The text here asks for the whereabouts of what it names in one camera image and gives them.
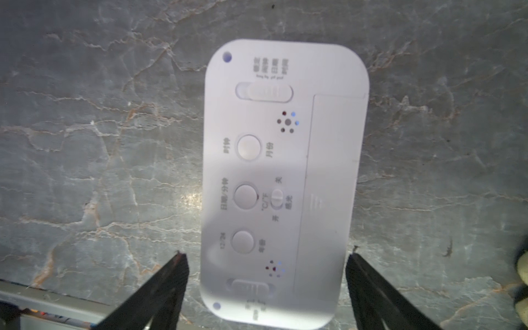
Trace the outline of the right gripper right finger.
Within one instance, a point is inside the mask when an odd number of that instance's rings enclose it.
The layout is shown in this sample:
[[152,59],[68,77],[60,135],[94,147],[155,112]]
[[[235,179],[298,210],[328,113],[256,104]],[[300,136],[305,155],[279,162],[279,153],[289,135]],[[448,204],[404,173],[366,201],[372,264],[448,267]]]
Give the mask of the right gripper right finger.
[[349,255],[345,276],[359,329],[439,329],[358,253]]

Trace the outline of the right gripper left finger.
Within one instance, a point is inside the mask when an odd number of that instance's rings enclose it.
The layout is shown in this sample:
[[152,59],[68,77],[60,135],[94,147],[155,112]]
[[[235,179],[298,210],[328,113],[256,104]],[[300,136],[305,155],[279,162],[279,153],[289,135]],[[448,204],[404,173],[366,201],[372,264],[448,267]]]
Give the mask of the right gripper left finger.
[[94,329],[176,329],[190,270],[178,252]]

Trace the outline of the white battery cover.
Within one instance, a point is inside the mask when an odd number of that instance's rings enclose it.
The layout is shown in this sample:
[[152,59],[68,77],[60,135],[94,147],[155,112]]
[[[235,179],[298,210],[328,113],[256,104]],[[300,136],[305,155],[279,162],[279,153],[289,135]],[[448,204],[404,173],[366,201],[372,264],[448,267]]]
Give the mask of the white battery cover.
[[299,329],[319,329],[341,290],[368,96],[316,95],[307,155],[294,295]]

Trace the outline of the white alarm device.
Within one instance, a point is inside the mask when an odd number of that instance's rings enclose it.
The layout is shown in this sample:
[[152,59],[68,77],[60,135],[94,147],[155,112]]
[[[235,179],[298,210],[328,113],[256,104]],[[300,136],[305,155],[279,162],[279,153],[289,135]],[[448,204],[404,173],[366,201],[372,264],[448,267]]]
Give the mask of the white alarm device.
[[314,97],[369,96],[342,45],[238,39],[204,85],[200,292],[214,315],[299,329],[294,295]]

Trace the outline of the beige work glove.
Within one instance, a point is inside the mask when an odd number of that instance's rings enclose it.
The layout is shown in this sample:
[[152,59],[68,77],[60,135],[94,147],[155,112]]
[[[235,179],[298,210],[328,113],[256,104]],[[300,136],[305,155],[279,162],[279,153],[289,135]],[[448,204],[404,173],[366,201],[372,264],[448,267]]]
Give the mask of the beige work glove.
[[525,326],[527,326],[527,251],[523,251],[520,256],[517,258],[516,270],[518,276],[523,282],[523,286],[518,291],[515,300],[514,306],[516,313],[519,318],[522,320]]

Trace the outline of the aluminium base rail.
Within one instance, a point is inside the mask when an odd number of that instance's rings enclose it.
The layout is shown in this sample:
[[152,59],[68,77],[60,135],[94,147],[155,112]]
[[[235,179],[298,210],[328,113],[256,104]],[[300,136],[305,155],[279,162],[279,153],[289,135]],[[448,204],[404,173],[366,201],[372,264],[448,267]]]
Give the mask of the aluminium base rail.
[[2,329],[92,329],[113,310],[99,302],[1,281]]

